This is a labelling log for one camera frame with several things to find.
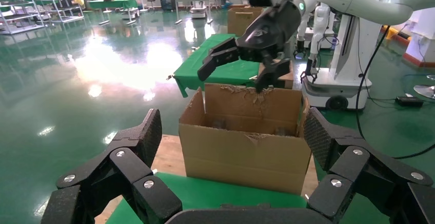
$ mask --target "open cardboard box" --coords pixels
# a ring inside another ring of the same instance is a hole
[[[198,89],[180,118],[187,176],[300,195],[308,108],[297,90],[206,84],[205,102]]]

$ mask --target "power adapter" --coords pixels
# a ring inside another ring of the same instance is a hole
[[[418,97],[407,97],[407,96],[396,97],[395,102],[403,107],[418,107],[418,108],[421,108],[424,103],[423,100],[419,99]]]

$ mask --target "black robotic finger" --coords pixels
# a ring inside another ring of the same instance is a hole
[[[265,65],[264,70],[254,81],[255,90],[260,93],[270,85],[274,85],[282,75],[290,73],[290,60],[281,60],[278,63]]]

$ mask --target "green tablecloth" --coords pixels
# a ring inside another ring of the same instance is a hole
[[[10,11],[10,10],[11,10],[10,6],[8,6],[8,7],[0,7],[0,11],[1,12],[7,12],[7,11]]]
[[[304,208],[305,200],[296,195],[234,186],[215,181],[158,173],[162,181],[181,199],[183,210],[219,208],[223,203],[235,206],[257,206],[270,203],[273,208]],[[122,200],[106,224],[141,224],[142,222]]]
[[[104,9],[104,8],[137,8],[136,0],[113,0],[113,1],[90,1],[89,7],[91,9]]]
[[[202,66],[210,48],[230,37],[234,37],[234,34],[212,35],[174,72],[174,78],[183,97],[187,97],[186,88],[196,90],[198,87],[204,87],[204,83],[198,79],[198,69]],[[250,78],[258,74],[259,65],[260,63],[255,62],[235,61],[216,68],[205,82],[252,87],[253,81]]]

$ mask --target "shelving unit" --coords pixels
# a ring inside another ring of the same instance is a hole
[[[16,7],[20,7],[23,13],[17,13]],[[35,12],[28,13],[26,7],[35,8]],[[8,11],[13,11],[15,14],[4,15],[4,13]],[[41,25],[38,25],[36,22],[32,22],[32,17],[38,18],[41,21]],[[39,13],[34,0],[0,0],[0,18],[2,19],[3,26],[6,29],[0,31],[0,34],[11,35],[44,27],[41,14]],[[12,22],[16,21],[19,21],[20,26],[12,25]]]
[[[62,0],[39,0],[38,2],[42,5],[52,5],[53,8],[46,10],[48,13],[54,13],[57,14],[57,19],[52,20],[50,19],[49,22],[51,23],[69,23],[77,20],[82,20],[83,17],[83,11],[82,8],[78,5],[73,5],[66,1],[67,6],[63,6],[62,3],[58,3]],[[79,9],[80,15],[74,15],[72,10]]]

